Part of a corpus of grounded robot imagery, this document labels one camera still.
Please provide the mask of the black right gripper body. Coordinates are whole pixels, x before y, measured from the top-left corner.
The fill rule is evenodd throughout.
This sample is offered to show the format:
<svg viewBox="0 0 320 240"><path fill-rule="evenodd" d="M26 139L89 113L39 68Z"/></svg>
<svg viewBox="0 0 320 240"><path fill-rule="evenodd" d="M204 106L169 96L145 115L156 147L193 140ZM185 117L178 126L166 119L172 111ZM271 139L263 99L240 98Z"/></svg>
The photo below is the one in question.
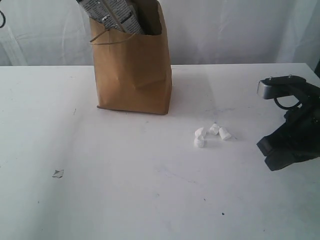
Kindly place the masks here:
<svg viewBox="0 0 320 240"><path fill-rule="evenodd" d="M286 110L285 123L275 133L277 148L298 155L320 156L320 98L310 97L293 106L285 107L276 99L278 107Z"/></svg>

